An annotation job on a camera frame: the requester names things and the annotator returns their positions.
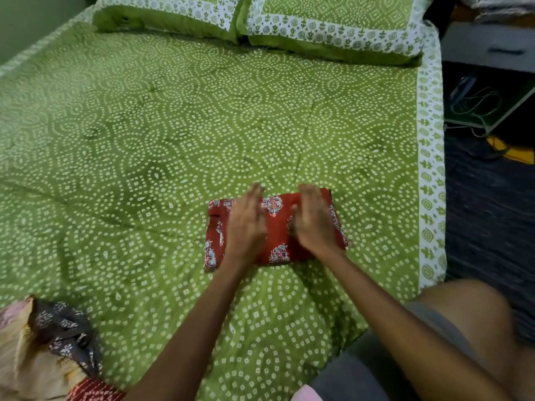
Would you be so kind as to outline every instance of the left hand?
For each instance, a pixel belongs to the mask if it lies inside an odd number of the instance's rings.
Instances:
[[[230,264],[225,267],[250,267],[264,247],[268,229],[265,223],[266,209],[260,201],[263,193],[264,188],[254,183],[232,206],[223,260]]]

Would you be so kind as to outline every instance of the green bedsheet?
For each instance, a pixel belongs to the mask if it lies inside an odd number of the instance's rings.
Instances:
[[[445,272],[437,32],[420,68],[164,33],[91,10],[0,68],[0,306],[85,310],[135,383],[209,284],[207,203],[254,181],[333,191],[351,259],[410,300]],[[244,280],[200,399],[287,399],[365,328],[316,261]]]

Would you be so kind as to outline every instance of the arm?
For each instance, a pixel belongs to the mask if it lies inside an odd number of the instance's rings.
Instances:
[[[234,204],[225,257],[212,282],[125,401],[193,400],[237,287],[265,244],[264,189],[254,184]]]
[[[425,401],[512,401],[489,373],[440,337],[347,258],[315,186],[294,207],[299,242],[327,266]]]

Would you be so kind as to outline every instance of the floor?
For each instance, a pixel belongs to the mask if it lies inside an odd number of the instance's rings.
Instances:
[[[519,339],[535,344],[535,166],[481,161],[483,140],[447,131],[447,278],[477,278],[511,303]]]

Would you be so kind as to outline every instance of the right hand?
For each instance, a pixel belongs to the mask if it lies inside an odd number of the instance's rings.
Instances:
[[[312,184],[299,184],[298,190],[301,204],[294,204],[292,210],[299,243],[316,257],[336,250],[333,220],[319,188]]]

